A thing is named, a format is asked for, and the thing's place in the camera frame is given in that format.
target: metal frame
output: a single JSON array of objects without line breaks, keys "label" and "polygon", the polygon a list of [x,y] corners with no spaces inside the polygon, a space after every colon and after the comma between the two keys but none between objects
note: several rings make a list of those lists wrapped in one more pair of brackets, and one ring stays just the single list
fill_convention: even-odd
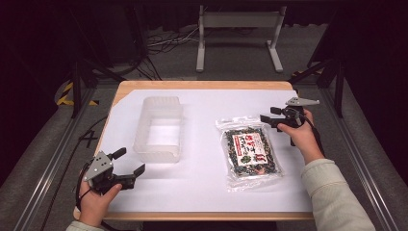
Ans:
[{"label": "metal frame", "polygon": [[283,67],[276,52],[276,42],[278,41],[283,19],[285,17],[286,7],[281,7],[279,12],[260,12],[260,13],[242,13],[242,12],[205,12],[204,7],[200,6],[199,13],[199,43],[197,54],[196,71],[204,71],[205,40],[204,28],[220,27],[273,27],[273,38],[267,40],[269,54],[276,72],[282,72]]}]

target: sleeve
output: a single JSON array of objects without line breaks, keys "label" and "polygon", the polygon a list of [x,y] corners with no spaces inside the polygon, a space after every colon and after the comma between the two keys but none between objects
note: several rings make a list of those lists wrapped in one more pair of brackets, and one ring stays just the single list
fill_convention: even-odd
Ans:
[{"label": "sleeve", "polygon": [[72,221],[71,224],[66,228],[66,231],[103,231],[103,229],[89,226],[79,221]]},{"label": "sleeve", "polygon": [[319,231],[375,230],[333,161],[319,159],[309,163],[303,170],[302,181],[312,198]]}]

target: transparent plastic box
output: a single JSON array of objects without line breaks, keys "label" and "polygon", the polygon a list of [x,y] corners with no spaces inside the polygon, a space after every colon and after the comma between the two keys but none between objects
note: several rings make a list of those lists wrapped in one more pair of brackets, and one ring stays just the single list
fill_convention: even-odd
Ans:
[{"label": "transparent plastic box", "polygon": [[183,108],[176,96],[143,100],[133,148],[144,163],[177,163]]}]

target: wrist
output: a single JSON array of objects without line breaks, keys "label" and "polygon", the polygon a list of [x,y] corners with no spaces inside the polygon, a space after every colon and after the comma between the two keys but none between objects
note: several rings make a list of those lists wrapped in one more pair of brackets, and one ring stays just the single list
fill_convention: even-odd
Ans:
[{"label": "wrist", "polygon": [[308,150],[302,150],[301,151],[303,155],[303,159],[305,162],[305,165],[318,160],[318,159],[325,159],[324,155],[321,153],[320,149],[318,147],[311,148]]},{"label": "wrist", "polygon": [[81,214],[81,216],[79,217],[79,221],[81,221],[82,223],[84,223],[86,225],[97,228],[97,227],[100,226],[100,224],[102,222],[102,219],[93,218],[93,216],[90,216],[90,217],[89,216],[83,216]]}]

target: hand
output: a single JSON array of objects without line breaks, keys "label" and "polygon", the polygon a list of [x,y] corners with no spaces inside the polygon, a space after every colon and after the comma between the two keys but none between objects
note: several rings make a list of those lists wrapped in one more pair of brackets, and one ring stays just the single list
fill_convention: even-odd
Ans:
[{"label": "hand", "polygon": [[[109,204],[122,189],[122,185],[117,184],[111,187],[104,195],[100,195],[94,191],[85,194],[81,199],[81,215],[79,221],[84,224],[98,227],[102,219],[108,212]],[[89,190],[89,183],[82,181],[80,195],[83,195]]]},{"label": "hand", "polygon": [[[304,114],[313,124],[312,113],[305,109]],[[284,133],[291,136],[293,143],[296,145],[297,148],[299,148],[300,152],[303,155],[305,165],[309,164],[314,160],[324,158],[323,154],[319,149],[318,143],[316,142],[315,135],[313,134],[312,131],[312,127],[308,122],[305,122],[302,126],[298,128],[293,128],[286,124],[279,123],[278,128]]]}]

